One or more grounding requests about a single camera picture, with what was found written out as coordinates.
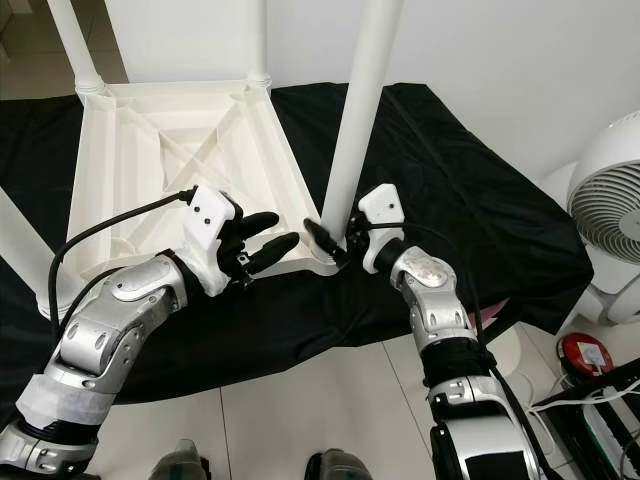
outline red object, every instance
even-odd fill
[[[613,370],[613,360],[606,347],[596,338],[585,333],[571,333],[558,344],[558,355],[565,369],[574,370],[581,376],[591,378]],[[598,366],[593,363],[604,363]]]

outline black cloth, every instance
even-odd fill
[[[334,84],[272,92],[319,210],[345,94]],[[0,185],[53,249],[64,242],[81,118],[76,97],[0,102]],[[555,332],[592,277],[571,218],[424,85],[384,89],[358,195],[383,182],[398,187],[407,221],[458,245],[483,307],[509,299],[489,337],[518,321]],[[438,238],[408,231],[407,239],[457,266]],[[0,410],[46,359],[48,331],[33,294],[0,261]],[[118,401],[189,394],[285,370],[332,346],[408,332],[399,293],[355,264],[329,278],[260,280],[172,316],[147,341]]]

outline floor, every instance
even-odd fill
[[[14,16],[0,42],[0,99],[73,94],[73,74],[44,0]],[[73,2],[98,71],[107,83],[126,73],[104,3]],[[521,359],[509,377],[523,404],[556,379],[550,336],[516,326]],[[335,348],[289,371],[188,397],[117,406],[100,433],[89,472],[104,480],[147,478],[180,438],[196,442],[219,480],[299,480],[308,457],[338,447],[361,457],[376,479],[435,479],[422,372],[409,336]],[[535,386],[531,391],[529,381]],[[534,423],[543,448],[549,441]],[[559,449],[550,463],[580,478]]]

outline robotic hand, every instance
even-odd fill
[[[146,338],[202,291],[213,297],[229,282],[247,286],[252,274],[295,247],[298,234],[290,233],[252,256],[244,251],[244,240],[278,221],[271,212],[243,218],[223,193],[198,187],[184,222],[183,248],[113,273],[71,317],[44,371],[31,378],[16,403],[17,415],[0,433],[0,468],[48,478],[83,472]]]
[[[539,480],[540,463],[548,480],[559,479],[544,455],[540,459],[534,453],[541,450],[522,410],[517,412],[517,400],[495,369],[493,356],[478,342],[456,295],[455,272],[404,241],[396,188],[380,185],[360,200],[358,209],[348,235],[350,255],[319,225],[307,219],[305,226],[336,263],[362,259],[368,273],[387,277],[407,302],[436,422],[431,429],[436,477]]]

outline fan grille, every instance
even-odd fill
[[[640,264],[640,242],[620,229],[620,221],[640,211],[640,163],[618,165],[582,183],[571,197],[571,216],[591,244],[627,262]]]

